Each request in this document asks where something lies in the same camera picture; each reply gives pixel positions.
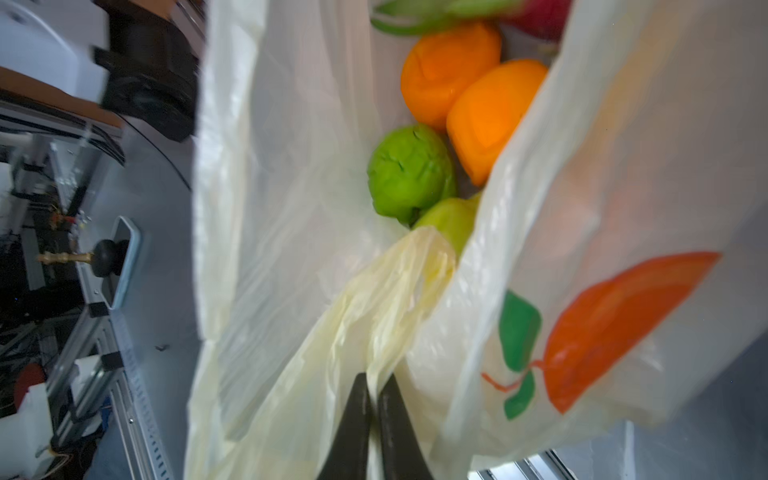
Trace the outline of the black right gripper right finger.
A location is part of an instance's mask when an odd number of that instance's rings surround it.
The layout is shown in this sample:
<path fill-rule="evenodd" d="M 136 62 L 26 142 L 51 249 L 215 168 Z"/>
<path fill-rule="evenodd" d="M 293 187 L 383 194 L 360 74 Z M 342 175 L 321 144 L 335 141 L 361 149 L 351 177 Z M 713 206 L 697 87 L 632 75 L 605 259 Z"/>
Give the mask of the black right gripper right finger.
<path fill-rule="evenodd" d="M 384 385 L 377 406 L 384 478 L 433 480 L 395 375 Z"/>

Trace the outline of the translucent printed plastic bag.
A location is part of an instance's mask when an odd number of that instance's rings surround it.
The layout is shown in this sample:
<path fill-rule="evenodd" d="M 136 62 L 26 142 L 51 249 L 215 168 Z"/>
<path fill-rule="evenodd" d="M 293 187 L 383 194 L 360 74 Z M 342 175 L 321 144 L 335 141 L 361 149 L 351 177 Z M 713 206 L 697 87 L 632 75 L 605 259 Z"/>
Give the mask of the translucent printed plastic bag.
<path fill-rule="evenodd" d="M 377 215 L 410 42 L 366 1 L 214 1 L 188 479 L 312 479 L 395 376 L 438 479 L 767 475 L 767 5 L 579 1 L 462 255 Z"/>

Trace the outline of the pink dragon fruit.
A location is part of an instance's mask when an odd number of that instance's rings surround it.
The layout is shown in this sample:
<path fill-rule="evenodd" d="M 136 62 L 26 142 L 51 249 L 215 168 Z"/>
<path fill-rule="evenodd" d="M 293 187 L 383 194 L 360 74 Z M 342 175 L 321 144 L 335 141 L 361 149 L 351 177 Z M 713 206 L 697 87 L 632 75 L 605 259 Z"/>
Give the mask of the pink dragon fruit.
<path fill-rule="evenodd" d="M 564 33 L 572 0 L 384 1 L 373 8 L 370 22 L 395 36 L 424 36 L 470 21 L 499 21 L 545 41 Z"/>

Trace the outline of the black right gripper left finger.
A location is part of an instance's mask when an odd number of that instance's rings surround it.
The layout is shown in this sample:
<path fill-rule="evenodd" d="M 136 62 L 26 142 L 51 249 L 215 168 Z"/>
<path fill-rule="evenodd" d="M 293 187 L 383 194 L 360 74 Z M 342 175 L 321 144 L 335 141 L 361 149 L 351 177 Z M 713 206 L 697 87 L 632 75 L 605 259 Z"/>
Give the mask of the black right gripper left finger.
<path fill-rule="evenodd" d="M 317 480 L 365 480 L 367 478 L 372 402 L 365 373 L 353 382 L 327 458 Z"/>

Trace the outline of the orange fruit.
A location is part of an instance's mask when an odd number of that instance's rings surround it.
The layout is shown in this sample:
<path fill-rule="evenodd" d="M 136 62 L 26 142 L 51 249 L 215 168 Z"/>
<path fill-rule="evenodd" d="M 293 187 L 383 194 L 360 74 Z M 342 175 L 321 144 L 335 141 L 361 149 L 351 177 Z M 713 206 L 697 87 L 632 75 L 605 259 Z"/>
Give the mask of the orange fruit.
<path fill-rule="evenodd" d="M 414 119 L 443 131 L 455 101 L 500 64 L 501 50 L 498 28 L 484 21 L 419 40 L 409 52 L 400 78 L 403 100 Z"/>
<path fill-rule="evenodd" d="M 456 100 L 447 117 L 447 133 L 473 185 L 485 185 L 547 74 L 548 68 L 536 60 L 510 60 Z"/>

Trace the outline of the green pear fruit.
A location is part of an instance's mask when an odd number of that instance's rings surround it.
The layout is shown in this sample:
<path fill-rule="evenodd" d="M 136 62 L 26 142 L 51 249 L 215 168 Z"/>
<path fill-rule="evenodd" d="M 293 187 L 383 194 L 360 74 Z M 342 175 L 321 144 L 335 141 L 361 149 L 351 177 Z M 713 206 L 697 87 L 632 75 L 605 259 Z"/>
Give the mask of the green pear fruit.
<path fill-rule="evenodd" d="M 475 218 L 482 193 L 469 199 L 446 198 L 435 204 L 413 225 L 434 227 L 451 244 L 459 260 L 475 226 Z"/>

